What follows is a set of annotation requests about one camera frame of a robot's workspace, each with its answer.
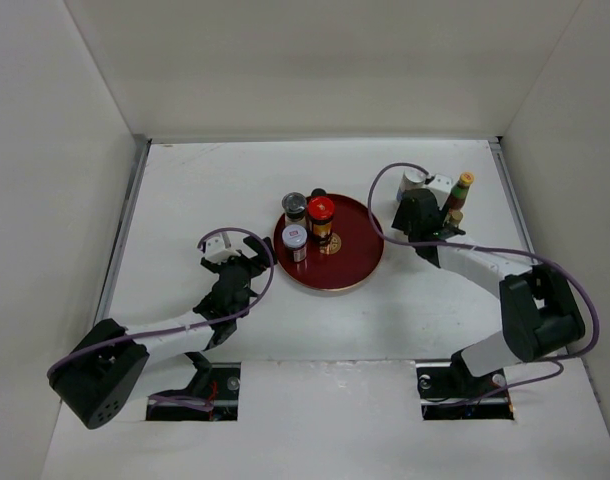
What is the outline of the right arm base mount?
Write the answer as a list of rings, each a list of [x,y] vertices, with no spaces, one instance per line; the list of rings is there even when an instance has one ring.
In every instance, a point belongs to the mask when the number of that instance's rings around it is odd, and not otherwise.
[[[450,362],[416,364],[421,415],[426,421],[513,420],[503,369],[472,377]]]

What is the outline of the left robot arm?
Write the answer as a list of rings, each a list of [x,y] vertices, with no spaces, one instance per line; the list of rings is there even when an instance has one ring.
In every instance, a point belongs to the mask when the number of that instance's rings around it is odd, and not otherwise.
[[[272,276],[277,262],[270,238],[245,232],[243,243],[253,252],[247,256],[230,248],[227,234],[218,229],[199,242],[201,265],[217,279],[189,312],[137,326],[104,319],[49,368],[50,387],[87,429],[142,397],[156,408],[214,411],[219,382],[205,354],[225,343],[262,299],[252,281]]]

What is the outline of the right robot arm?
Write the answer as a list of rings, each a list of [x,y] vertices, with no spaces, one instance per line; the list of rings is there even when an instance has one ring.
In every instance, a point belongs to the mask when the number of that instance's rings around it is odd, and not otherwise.
[[[500,303],[498,332],[455,352],[446,367],[419,369],[422,398],[497,395],[502,388],[493,378],[504,368],[539,361],[584,337],[571,282],[557,265],[539,259],[526,264],[519,251],[465,243],[464,231],[431,190],[406,192],[392,227],[421,258],[475,283]]]

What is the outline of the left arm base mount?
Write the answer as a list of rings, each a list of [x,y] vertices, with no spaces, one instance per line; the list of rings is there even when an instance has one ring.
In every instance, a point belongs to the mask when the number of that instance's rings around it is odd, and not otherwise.
[[[240,363],[211,363],[202,354],[187,353],[194,375],[180,389],[148,398],[146,421],[228,422],[238,419]]]

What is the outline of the blue-labelled silver-capped shaker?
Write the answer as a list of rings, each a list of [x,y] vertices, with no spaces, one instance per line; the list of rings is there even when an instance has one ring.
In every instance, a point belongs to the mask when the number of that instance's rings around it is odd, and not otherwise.
[[[406,168],[401,176],[399,187],[396,194],[396,201],[400,203],[403,195],[414,189],[422,188],[427,180],[427,174],[413,168]]]

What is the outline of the red-capped sauce jar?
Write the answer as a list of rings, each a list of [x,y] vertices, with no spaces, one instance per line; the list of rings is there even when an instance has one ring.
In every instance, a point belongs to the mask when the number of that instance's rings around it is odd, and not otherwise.
[[[312,197],[307,206],[310,232],[320,245],[331,240],[335,204],[327,196]]]

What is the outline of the jar with white lid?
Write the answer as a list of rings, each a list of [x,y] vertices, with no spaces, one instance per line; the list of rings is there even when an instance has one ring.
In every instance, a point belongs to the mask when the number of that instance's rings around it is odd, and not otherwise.
[[[284,247],[291,253],[295,263],[303,261],[307,256],[308,232],[298,224],[286,226],[281,234]]]

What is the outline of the glass grinder with black top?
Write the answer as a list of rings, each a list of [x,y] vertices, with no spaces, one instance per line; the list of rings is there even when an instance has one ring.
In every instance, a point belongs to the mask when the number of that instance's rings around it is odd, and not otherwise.
[[[284,211],[284,224],[307,227],[307,198],[299,192],[287,193],[281,205]]]

